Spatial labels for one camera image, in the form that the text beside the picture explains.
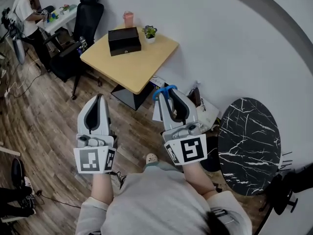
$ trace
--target pink cup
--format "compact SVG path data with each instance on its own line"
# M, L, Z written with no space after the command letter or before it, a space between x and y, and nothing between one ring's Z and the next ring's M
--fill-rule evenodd
M131 28L134 24L134 14L131 11L125 11L123 15L125 21L125 28Z

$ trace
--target light wood tabletop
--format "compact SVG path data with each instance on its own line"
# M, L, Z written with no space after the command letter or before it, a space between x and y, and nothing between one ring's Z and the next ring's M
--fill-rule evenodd
M111 56L106 34L82 55L81 59L134 94L139 94L166 59L178 47L178 43L156 34L156 41L148 44L141 27L137 27L141 51Z

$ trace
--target white desk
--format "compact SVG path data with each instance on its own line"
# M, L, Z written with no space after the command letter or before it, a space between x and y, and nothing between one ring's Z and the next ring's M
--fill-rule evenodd
M76 14L77 7L72 9L68 14L59 14L59 18L50 23L41 20L37 23L37 26L51 35L53 35L59 28L65 26L68 30L69 35L72 36L72 29L69 25L69 22L76 18Z

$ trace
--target white pot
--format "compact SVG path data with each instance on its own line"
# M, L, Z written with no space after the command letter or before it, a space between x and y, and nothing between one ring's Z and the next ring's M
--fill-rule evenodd
M153 43L155 42L155 40L156 40L156 37L153 37L153 38L146 38L146 41L147 41L147 43L149 43L149 44L153 44Z

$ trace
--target person standing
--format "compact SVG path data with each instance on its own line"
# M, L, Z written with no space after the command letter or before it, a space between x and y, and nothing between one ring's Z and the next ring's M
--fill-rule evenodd
M29 0L15 0L17 3L15 13L19 19L24 23L24 30L22 33L22 40L31 44L40 61L44 65L47 71L50 71L50 54L46 45L44 45L44 39L41 35L39 28L35 21L45 20L45 15L35 15Z

